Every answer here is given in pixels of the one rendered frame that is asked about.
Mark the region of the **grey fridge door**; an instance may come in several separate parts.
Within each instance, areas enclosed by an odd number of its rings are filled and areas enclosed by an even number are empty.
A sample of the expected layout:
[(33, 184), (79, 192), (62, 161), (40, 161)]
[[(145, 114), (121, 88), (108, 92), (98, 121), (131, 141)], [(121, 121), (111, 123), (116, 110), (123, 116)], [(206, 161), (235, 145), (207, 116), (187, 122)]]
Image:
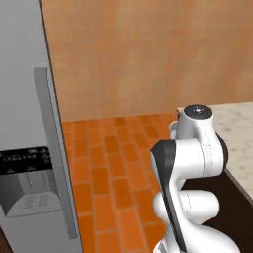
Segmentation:
[(84, 253), (76, 209), (68, 237), (35, 67), (54, 85), (42, 0), (0, 0), (0, 228), (13, 253)]

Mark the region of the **dark brown counter cabinet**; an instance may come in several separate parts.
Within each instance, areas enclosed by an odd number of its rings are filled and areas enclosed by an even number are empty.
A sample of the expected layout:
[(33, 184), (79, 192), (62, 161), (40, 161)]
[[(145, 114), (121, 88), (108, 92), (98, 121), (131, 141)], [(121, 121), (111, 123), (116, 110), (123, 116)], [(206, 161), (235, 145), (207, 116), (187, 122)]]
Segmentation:
[(183, 189), (213, 192), (220, 211), (205, 225), (228, 235), (241, 253), (253, 253), (253, 200), (227, 169), (218, 177), (187, 180)]

